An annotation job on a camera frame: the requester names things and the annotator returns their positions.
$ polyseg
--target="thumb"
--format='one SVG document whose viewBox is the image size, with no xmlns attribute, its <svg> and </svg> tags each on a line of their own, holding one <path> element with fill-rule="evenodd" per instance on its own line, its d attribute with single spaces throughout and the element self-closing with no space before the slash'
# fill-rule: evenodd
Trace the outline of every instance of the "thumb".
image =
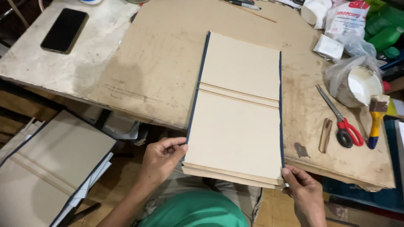
<svg viewBox="0 0 404 227">
<path fill-rule="evenodd" d="M 281 170 L 281 173 L 282 173 L 283 178 L 285 178 L 286 183 L 289 184 L 289 186 L 292 190 L 296 190 L 296 189 L 302 187 L 301 184 L 299 182 L 297 182 L 295 176 L 288 168 L 283 168 Z"/>
<path fill-rule="evenodd" d="M 188 151 L 188 144 L 179 147 L 168 159 L 174 163 L 179 162 Z"/>
</svg>

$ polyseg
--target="red scissors handle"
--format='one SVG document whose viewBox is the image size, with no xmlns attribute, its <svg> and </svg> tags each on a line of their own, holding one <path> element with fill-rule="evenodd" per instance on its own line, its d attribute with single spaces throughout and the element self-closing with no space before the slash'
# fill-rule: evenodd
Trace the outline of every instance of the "red scissors handle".
<svg viewBox="0 0 404 227">
<path fill-rule="evenodd" d="M 355 127 L 353 127 L 351 124 L 348 123 L 346 118 L 344 118 L 344 121 L 338 122 L 337 125 L 338 125 L 338 128 L 344 128 L 348 131 L 349 136 L 352 138 L 353 144 L 355 144 L 356 146 L 359 146 L 359 147 L 363 145 L 364 140 L 363 140 L 361 134 Z"/>
</svg>

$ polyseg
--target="person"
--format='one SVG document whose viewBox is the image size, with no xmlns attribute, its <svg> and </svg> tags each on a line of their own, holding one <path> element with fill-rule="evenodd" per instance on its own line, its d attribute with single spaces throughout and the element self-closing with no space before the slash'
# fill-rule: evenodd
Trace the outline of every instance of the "person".
<svg viewBox="0 0 404 227">
<path fill-rule="evenodd" d="M 163 138 L 149 144 L 135 185 L 97 226 L 252 226 L 262 188 L 183 174 L 185 141 Z M 326 227 L 321 184 L 290 165 L 281 173 L 290 186 L 282 192 L 294 199 L 301 226 Z"/>
</svg>

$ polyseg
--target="yellow brush handle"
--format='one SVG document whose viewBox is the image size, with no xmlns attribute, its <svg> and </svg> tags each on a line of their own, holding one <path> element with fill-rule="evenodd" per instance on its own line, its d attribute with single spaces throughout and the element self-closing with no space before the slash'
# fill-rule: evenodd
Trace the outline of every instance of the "yellow brush handle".
<svg viewBox="0 0 404 227">
<path fill-rule="evenodd" d="M 379 128 L 380 123 L 383 120 L 384 115 L 386 112 L 370 112 L 372 116 L 372 129 L 370 130 L 370 137 L 378 137 L 379 136 Z"/>
</svg>

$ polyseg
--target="scissors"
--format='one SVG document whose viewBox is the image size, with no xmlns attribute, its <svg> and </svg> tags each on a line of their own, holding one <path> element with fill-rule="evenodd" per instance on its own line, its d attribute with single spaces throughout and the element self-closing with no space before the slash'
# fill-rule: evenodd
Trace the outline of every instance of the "scissors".
<svg viewBox="0 0 404 227">
<path fill-rule="evenodd" d="M 319 85 L 316 85 L 316 88 L 317 88 L 318 92 L 320 92 L 320 95 L 323 96 L 324 100 L 329 105 L 331 110 L 337 116 L 337 120 L 338 120 L 337 140 L 338 140 L 338 143 L 341 144 L 341 146 L 346 147 L 346 148 L 351 148 L 352 144 L 355 144 L 356 146 L 362 146 L 364 143 L 364 140 L 363 140 L 362 136 L 360 135 L 359 131 L 355 127 L 353 127 L 351 124 L 348 123 L 347 119 L 342 116 L 342 114 L 334 106 L 334 104 L 328 98 L 328 96 L 323 91 L 323 89 L 321 89 L 321 87 Z"/>
</svg>

